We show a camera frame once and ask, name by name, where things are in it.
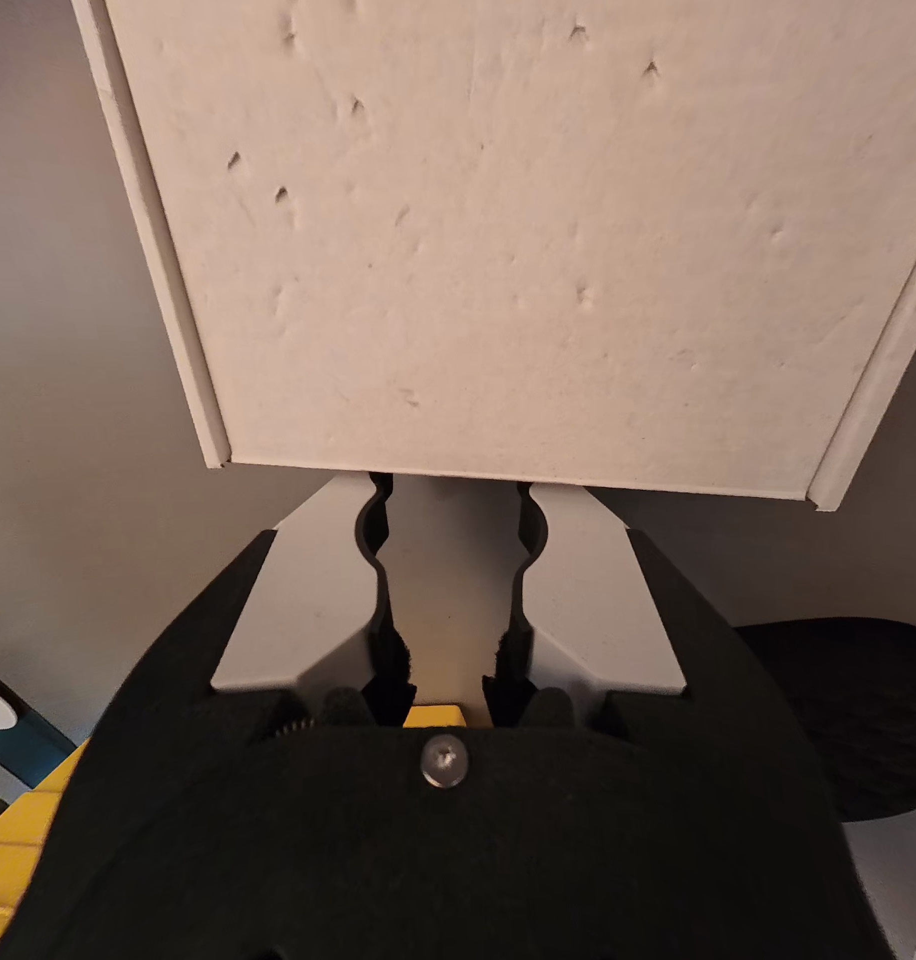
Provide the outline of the yellow plastic bin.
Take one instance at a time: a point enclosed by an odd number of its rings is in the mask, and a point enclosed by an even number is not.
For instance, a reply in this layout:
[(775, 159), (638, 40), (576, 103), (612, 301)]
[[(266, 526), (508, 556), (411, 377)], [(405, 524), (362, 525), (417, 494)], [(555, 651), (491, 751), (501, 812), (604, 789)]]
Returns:
[(285, 691), (121, 688), (37, 831), (0, 826), (2, 958), (392, 958), (497, 905), (504, 742), (301, 726)]

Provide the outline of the white cardboard box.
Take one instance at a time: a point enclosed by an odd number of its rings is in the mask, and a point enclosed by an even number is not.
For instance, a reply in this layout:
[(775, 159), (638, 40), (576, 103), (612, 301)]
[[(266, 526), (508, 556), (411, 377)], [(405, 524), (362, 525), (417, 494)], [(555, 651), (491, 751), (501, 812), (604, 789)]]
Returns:
[(916, 2), (73, 8), (210, 467), (841, 504)]

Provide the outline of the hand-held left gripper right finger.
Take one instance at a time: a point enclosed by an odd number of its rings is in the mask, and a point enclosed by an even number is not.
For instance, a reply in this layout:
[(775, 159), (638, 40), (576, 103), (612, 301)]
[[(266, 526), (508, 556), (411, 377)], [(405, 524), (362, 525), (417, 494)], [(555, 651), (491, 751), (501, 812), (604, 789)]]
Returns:
[(538, 690), (561, 689), (590, 722), (612, 691), (680, 695), (686, 680), (628, 526), (582, 486), (517, 484), (525, 558), (483, 691), (493, 726), (514, 727)]

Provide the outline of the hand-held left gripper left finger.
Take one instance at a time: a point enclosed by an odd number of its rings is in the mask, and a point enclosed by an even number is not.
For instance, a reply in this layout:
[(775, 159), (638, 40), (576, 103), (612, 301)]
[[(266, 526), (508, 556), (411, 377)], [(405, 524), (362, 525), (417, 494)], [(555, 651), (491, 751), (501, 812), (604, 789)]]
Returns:
[(285, 690), (314, 715), (352, 688), (378, 724), (403, 726), (416, 687), (378, 558), (392, 491), (391, 474), (339, 473), (275, 527), (212, 689)]

